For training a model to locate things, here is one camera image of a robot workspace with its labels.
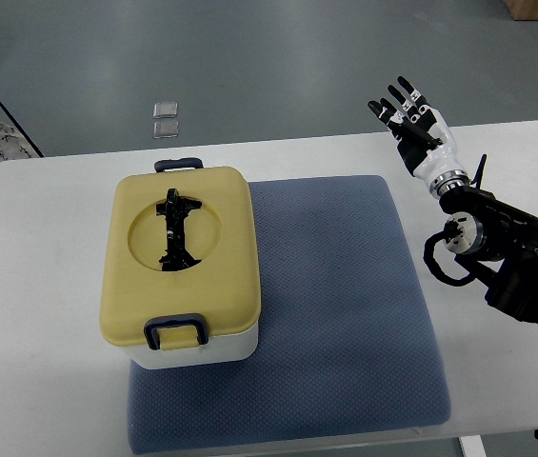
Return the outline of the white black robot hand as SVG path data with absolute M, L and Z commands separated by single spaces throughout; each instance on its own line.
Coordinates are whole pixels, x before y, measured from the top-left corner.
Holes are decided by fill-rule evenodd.
M 388 86 L 397 105 L 382 98 L 370 100 L 368 107 L 391 132 L 408 173 L 422 180 L 436 199 L 468 185 L 468 174 L 457 160 L 455 140 L 440 111 L 405 77 L 397 82 L 398 87 Z

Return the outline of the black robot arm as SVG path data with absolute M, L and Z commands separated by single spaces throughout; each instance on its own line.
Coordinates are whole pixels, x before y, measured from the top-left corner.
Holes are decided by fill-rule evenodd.
M 455 173 L 438 189 L 448 220 L 425 242 L 423 260 L 440 282 L 463 287 L 479 281 L 487 304 L 538 325 L 538 217 L 508 205 Z

